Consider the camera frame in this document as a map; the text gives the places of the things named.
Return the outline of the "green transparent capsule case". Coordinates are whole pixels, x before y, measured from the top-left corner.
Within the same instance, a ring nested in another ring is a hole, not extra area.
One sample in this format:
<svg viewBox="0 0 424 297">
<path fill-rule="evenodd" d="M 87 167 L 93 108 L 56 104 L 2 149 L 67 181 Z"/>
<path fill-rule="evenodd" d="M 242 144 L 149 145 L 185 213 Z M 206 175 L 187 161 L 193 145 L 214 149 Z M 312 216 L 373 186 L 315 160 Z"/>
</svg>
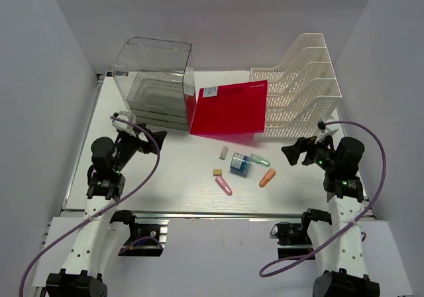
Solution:
<svg viewBox="0 0 424 297">
<path fill-rule="evenodd" d="M 250 155 L 251 161 L 255 164 L 259 164 L 263 167 L 268 168 L 270 166 L 270 161 L 266 160 L 265 158 L 262 158 L 261 156 L 258 156 L 256 154 Z"/>
</svg>

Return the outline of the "blue ink bottle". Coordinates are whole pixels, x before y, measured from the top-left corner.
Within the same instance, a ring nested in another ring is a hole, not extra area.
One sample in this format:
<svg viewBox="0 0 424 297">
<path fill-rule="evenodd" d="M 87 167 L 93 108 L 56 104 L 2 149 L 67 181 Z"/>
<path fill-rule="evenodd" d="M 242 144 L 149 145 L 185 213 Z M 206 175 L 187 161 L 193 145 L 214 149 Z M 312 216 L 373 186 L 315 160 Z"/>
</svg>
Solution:
<svg viewBox="0 0 424 297">
<path fill-rule="evenodd" d="M 237 176 L 246 178 L 251 166 L 251 157 L 235 152 L 230 162 L 230 171 Z"/>
</svg>

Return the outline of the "orange transparent capsule case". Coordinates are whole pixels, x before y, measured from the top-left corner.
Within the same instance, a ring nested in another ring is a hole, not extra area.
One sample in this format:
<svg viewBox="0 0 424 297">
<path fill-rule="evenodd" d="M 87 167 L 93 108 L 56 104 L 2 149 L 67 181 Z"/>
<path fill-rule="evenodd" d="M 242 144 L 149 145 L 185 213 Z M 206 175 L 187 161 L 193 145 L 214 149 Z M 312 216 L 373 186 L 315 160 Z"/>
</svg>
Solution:
<svg viewBox="0 0 424 297">
<path fill-rule="evenodd" d="M 267 185 L 267 183 L 269 183 L 269 181 L 271 181 L 271 179 L 273 179 L 273 177 L 275 177 L 276 175 L 276 171 L 274 169 L 269 169 L 265 175 L 261 178 L 261 180 L 259 181 L 258 185 L 263 188 L 265 187 L 265 185 Z"/>
</svg>

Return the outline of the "clear acrylic drawer organizer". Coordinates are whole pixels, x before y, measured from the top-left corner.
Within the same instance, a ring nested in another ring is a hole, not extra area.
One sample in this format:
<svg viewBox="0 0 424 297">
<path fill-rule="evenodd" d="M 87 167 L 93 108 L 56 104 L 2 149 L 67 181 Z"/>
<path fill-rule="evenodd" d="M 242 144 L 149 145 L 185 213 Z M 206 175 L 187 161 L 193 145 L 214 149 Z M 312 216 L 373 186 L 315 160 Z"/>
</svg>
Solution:
<svg viewBox="0 0 424 297">
<path fill-rule="evenodd" d="M 139 123 L 190 130 L 197 103 L 191 43 L 131 36 L 111 75 Z"/>
</svg>

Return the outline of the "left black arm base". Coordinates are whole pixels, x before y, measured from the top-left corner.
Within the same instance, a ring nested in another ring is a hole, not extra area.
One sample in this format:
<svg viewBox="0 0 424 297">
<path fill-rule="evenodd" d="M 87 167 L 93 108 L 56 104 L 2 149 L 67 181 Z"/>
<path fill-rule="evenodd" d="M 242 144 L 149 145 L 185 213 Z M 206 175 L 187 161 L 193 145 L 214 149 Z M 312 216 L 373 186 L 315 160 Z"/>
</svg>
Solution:
<svg viewBox="0 0 424 297">
<path fill-rule="evenodd" d="M 129 238 L 119 251 L 120 257 L 159 257 L 162 254 L 164 246 L 160 241 L 160 224 L 141 223 L 128 210 L 115 212 L 111 222 L 122 223 L 129 230 Z"/>
</svg>

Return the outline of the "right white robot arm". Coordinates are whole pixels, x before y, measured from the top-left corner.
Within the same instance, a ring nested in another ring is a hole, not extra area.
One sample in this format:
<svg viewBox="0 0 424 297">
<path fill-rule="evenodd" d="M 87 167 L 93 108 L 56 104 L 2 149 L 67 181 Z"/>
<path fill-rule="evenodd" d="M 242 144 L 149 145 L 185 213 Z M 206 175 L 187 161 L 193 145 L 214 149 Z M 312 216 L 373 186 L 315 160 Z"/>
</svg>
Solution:
<svg viewBox="0 0 424 297">
<path fill-rule="evenodd" d="M 336 147 L 331 137 L 321 142 L 316 137 L 301 137 L 294 145 L 282 147 L 290 165 L 296 165 L 304 154 L 304 166 L 316 164 L 325 172 L 323 189 L 329 209 L 308 209 L 297 231 L 315 251 L 314 296 L 380 295 L 380 285 L 370 280 L 362 232 L 355 220 L 364 211 L 364 192 L 357 175 L 364 151 L 364 145 L 350 137 L 342 138 Z"/>
</svg>

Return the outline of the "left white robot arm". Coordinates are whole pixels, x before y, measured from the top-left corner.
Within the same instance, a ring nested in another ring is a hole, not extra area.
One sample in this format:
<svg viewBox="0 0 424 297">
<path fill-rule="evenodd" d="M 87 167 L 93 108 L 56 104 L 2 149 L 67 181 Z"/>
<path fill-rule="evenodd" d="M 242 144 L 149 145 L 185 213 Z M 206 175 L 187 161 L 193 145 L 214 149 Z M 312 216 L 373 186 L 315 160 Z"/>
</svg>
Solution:
<svg viewBox="0 0 424 297">
<path fill-rule="evenodd" d="M 84 217 L 70 253 L 57 273 L 46 280 L 49 296 L 106 296 L 105 274 L 125 243 L 134 243 L 140 227 L 129 210 L 119 210 L 125 186 L 121 171 L 136 152 L 157 153 L 166 131 L 150 132 L 151 141 L 140 139 L 134 131 L 121 131 L 117 138 L 100 137 L 91 144 L 92 165 L 87 171 Z"/>
</svg>

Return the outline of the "red plastic folder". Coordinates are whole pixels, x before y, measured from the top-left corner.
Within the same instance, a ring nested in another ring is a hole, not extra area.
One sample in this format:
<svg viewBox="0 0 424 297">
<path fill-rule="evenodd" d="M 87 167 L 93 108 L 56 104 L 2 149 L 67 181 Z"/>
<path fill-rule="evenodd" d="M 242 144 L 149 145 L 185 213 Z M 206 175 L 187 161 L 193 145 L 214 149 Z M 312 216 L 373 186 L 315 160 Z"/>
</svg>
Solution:
<svg viewBox="0 0 424 297">
<path fill-rule="evenodd" d="M 190 134 L 253 138 L 265 130 L 268 82 L 251 81 L 201 88 Z"/>
</svg>

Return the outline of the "pink transparent capsule case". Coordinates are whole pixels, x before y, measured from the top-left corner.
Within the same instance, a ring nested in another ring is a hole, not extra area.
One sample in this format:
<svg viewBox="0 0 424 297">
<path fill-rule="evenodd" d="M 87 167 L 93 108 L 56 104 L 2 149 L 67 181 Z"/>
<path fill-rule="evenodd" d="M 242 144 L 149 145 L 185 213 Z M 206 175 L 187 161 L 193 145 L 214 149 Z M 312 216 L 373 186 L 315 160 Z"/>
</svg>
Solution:
<svg viewBox="0 0 424 297">
<path fill-rule="evenodd" d="M 215 182 L 222 189 L 222 191 L 224 191 L 224 193 L 226 193 L 226 195 L 232 196 L 233 191 L 222 176 L 216 176 Z"/>
</svg>

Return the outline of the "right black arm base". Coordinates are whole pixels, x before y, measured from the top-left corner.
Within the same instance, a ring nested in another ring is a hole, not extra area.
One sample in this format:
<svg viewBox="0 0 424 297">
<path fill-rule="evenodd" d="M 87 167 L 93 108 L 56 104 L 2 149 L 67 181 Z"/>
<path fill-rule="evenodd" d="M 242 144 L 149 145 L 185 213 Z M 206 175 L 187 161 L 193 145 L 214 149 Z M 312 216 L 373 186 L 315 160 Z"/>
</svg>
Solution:
<svg viewBox="0 0 424 297">
<path fill-rule="evenodd" d="M 278 258 L 290 257 L 299 259 L 301 255 L 312 252 L 312 242 L 307 234 L 311 222 L 323 221 L 332 225 L 331 214 L 318 209 L 307 209 L 302 213 L 299 223 L 279 222 L 270 231 L 270 236 L 276 238 Z"/>
</svg>

